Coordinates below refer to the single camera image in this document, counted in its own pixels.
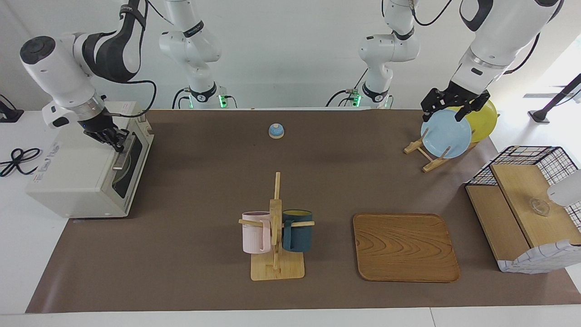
wooden mug holder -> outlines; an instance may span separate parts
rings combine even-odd
[[[424,151],[424,149],[422,149],[422,147],[424,146],[424,137],[426,137],[426,135],[428,134],[428,130],[429,129],[426,129],[424,131],[424,133],[422,134],[422,137],[420,137],[419,140],[410,143],[410,145],[408,145],[403,150],[403,152],[405,154],[410,154],[410,153],[414,152],[415,150],[417,150],[417,151],[419,151],[419,153],[424,155],[424,157],[426,157],[430,161],[427,165],[425,165],[422,168],[422,170],[425,173],[431,172],[432,170],[434,170],[434,169],[438,168],[439,166],[442,166],[443,164],[448,162],[450,159],[444,159],[444,157],[446,156],[446,154],[448,154],[448,152],[451,149],[451,147],[447,147],[441,156],[439,156],[437,158],[432,158],[432,156],[430,156],[426,151]],[[477,144],[478,143],[470,143],[468,150],[474,148]]]
[[[282,200],[280,199],[281,173],[277,172],[274,183],[274,199],[270,200],[270,225],[272,251],[252,254],[250,278],[253,281],[297,279],[304,277],[303,253],[289,252],[282,248]],[[260,222],[240,219],[243,225],[263,227]],[[295,222],[291,227],[314,226],[314,221]]]

plate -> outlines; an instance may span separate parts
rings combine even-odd
[[[450,109],[440,110],[432,115],[427,123],[422,124],[420,135],[424,137],[424,146],[431,154],[441,157],[446,149],[450,151],[444,159],[452,159],[463,154],[470,146],[472,129],[466,118],[456,122],[456,112]]]
[[[450,107],[449,109],[458,111],[459,106]],[[472,129],[472,142],[480,142],[492,133],[498,121],[498,113],[494,104],[488,100],[480,111],[473,111],[466,115],[466,120]]]

brown table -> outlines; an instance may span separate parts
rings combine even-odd
[[[462,183],[490,140],[429,174],[403,148],[419,111],[159,111],[128,219],[70,220],[27,312],[270,310],[579,304],[564,269],[502,273]],[[268,137],[270,124],[286,135]],[[314,212],[304,279],[250,280],[237,220],[268,209],[275,171],[285,208]],[[461,277],[451,284],[366,282],[357,273],[359,212],[441,215]]]

wire basket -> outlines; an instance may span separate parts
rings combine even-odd
[[[470,185],[498,186],[491,165],[536,165],[539,167],[549,185],[564,179],[578,170],[569,155],[561,147],[520,147],[506,148],[495,159],[492,159],[468,183]],[[581,231],[581,202],[566,207],[565,210]]]

teal mug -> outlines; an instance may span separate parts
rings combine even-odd
[[[313,213],[306,210],[285,210],[282,212],[284,224],[282,234],[282,248],[290,252],[306,252],[311,249],[313,241],[313,227],[291,227],[294,222],[309,222],[313,220]]]

